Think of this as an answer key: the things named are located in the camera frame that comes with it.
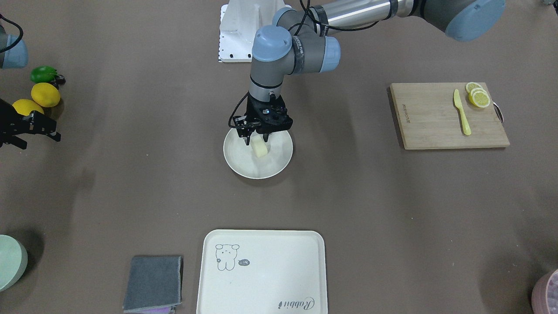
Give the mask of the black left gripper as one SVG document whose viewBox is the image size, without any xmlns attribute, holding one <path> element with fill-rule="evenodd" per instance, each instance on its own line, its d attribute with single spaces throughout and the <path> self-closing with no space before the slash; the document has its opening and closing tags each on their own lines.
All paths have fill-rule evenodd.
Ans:
<svg viewBox="0 0 558 314">
<path fill-rule="evenodd" d="M 232 127 L 238 129 L 238 136 L 242 138 L 245 145 L 250 145 L 253 132 L 263 134 L 264 143 L 269 143 L 271 133 L 277 133 L 291 129 L 293 119 L 288 115 L 287 107 L 282 96 L 272 97 L 269 102 L 255 99 L 247 92 L 237 104 L 233 113 L 247 100 L 246 112 L 242 116 L 232 116 Z"/>
</svg>

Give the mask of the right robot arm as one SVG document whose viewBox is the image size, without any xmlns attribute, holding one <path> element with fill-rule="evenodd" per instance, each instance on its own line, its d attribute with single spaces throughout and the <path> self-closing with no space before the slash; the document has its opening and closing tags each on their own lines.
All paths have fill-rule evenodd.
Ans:
<svg viewBox="0 0 558 314">
<path fill-rule="evenodd" d="M 22 28 L 11 20 L 1 17 L 5 22 L 12 24 L 19 30 L 19 34 L 6 33 L 1 26 L 1 68 L 15 69 L 27 65 L 27 48 L 23 41 Z M 60 142 L 61 135 L 57 131 L 57 122 L 45 115 L 42 107 L 34 104 L 30 109 L 16 109 L 13 105 L 1 99 L 0 106 L 0 139 L 1 145 L 8 144 L 22 150 L 27 148 L 27 142 L 18 135 L 40 134 Z"/>
</svg>

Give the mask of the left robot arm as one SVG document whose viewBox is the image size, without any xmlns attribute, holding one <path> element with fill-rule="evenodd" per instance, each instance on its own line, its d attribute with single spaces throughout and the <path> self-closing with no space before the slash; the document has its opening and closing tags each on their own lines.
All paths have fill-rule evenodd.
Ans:
<svg viewBox="0 0 558 314">
<path fill-rule="evenodd" d="M 249 145 L 253 133 L 267 142 L 272 133 L 289 130 L 281 87 L 287 75 L 334 70 L 341 58 L 337 32 L 372 28 L 395 16 L 419 17 L 456 41 L 472 41 L 490 30 L 504 13 L 504 0 L 336 0 L 302 4 L 301 10 L 278 10 L 272 23 L 255 32 L 250 86 L 241 116 L 228 125 Z"/>
</svg>

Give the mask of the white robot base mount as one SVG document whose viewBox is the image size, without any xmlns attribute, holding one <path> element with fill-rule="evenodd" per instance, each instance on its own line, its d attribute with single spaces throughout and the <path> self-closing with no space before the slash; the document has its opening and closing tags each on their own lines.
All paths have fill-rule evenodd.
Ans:
<svg viewBox="0 0 558 314">
<path fill-rule="evenodd" d="M 251 62 L 255 33 L 275 13 L 292 8 L 283 0 L 230 0 L 220 10 L 218 62 Z"/>
</svg>

